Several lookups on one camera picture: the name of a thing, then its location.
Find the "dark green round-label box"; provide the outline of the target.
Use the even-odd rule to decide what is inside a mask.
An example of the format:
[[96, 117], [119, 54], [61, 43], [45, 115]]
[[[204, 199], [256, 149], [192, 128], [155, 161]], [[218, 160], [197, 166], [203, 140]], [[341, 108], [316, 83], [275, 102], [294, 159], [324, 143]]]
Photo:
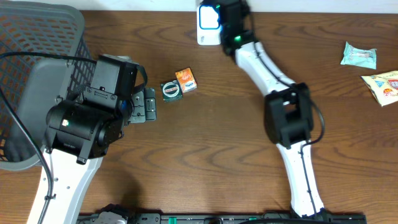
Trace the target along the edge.
[[182, 89], [177, 80], [160, 84], [163, 100], [168, 103], [183, 98]]

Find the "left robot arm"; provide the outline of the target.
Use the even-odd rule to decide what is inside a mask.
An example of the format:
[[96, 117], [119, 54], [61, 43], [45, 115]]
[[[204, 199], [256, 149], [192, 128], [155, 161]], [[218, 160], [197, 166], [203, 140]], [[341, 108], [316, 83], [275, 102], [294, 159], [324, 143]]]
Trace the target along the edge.
[[153, 88], [108, 91], [88, 86], [81, 103], [64, 100], [47, 113], [44, 168], [28, 223], [76, 223], [90, 183], [124, 127], [154, 121]]

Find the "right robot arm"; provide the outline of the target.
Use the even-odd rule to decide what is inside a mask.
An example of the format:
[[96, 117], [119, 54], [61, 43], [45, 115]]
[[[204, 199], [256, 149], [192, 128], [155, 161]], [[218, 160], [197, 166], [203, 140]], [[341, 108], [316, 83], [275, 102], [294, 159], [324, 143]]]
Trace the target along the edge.
[[296, 217], [317, 219], [324, 209], [311, 162], [313, 113], [320, 112], [305, 83], [284, 74], [256, 38], [255, 28], [245, 27], [254, 16], [246, 1], [215, 1], [222, 27], [220, 41], [226, 55], [245, 71], [264, 96], [264, 126], [278, 148], [290, 185], [290, 207]]

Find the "orange small tissue pack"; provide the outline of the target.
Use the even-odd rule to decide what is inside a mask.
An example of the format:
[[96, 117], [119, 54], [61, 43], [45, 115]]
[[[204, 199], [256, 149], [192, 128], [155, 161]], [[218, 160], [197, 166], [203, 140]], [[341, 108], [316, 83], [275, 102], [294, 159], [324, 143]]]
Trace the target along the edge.
[[186, 68], [175, 72], [177, 80], [183, 93], [197, 89], [197, 82], [193, 76], [191, 68]]

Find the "teal wipes pouch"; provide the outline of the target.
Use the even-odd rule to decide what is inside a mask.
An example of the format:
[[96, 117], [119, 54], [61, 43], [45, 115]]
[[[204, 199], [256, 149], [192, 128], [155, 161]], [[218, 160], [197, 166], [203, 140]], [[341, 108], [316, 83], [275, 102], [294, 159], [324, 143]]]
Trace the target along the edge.
[[363, 68], [377, 69], [377, 49], [357, 49], [348, 42], [345, 44], [341, 65], [352, 65]]

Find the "yellow wet wipes pack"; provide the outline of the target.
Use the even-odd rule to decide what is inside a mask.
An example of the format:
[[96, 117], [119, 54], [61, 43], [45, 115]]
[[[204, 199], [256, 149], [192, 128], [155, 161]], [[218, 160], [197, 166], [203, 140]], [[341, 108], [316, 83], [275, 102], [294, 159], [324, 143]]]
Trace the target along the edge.
[[397, 71], [361, 78], [381, 106], [397, 102]]

